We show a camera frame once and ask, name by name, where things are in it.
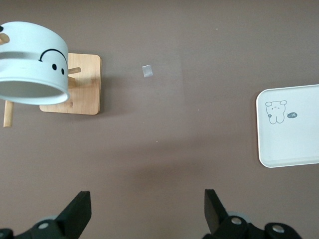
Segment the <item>black smile line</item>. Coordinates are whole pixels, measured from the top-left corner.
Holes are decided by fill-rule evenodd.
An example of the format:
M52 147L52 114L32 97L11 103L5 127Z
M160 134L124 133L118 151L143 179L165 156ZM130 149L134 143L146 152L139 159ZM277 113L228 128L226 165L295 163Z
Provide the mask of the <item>black smile line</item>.
M63 55L63 53L60 52L60 51L57 50L57 49L47 49L47 50L45 50L45 51L41 54L39 61L42 62L42 57L43 57L43 55L44 55L45 53L47 53L48 51L56 51L56 52L59 52L59 53L63 56L63 58L64 58L64 60L65 60L65 62L66 62L66 65L68 65L68 62L67 62L65 56Z

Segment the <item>small white paper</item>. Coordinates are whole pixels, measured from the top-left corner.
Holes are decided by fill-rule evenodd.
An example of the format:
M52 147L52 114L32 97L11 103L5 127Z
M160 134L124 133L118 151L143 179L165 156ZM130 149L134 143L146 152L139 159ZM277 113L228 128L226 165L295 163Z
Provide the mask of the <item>small white paper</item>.
M142 70L145 78L153 75L151 65L142 66Z

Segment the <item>wooden mug holder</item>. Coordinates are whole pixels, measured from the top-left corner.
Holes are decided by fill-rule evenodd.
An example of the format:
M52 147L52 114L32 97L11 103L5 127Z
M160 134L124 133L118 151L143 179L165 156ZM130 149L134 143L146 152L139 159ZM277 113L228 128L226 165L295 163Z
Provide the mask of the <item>wooden mug holder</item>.
M0 36L0 45L8 42ZM70 98L64 103L40 106L43 112L96 115L100 111L102 60L98 55L68 54ZM11 127L13 102L5 102L4 127Z

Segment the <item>smiley face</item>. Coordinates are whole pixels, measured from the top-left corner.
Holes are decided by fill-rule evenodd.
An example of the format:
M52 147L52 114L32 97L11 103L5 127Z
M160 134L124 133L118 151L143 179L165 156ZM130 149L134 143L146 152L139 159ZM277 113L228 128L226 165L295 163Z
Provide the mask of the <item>smiley face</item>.
M67 60L63 53L57 49L45 50L39 59L40 62L50 63L51 70L64 75L67 71Z

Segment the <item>small sticker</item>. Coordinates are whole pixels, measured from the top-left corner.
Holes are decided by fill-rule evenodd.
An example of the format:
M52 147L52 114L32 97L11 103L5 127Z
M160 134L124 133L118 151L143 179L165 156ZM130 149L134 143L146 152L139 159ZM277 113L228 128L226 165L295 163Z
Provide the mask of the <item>small sticker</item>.
M287 114L287 117L291 118L291 119L296 118L297 116L298 116L298 114L296 112L291 112L291 113Z
M142 66L142 70L145 78L153 75L151 65Z

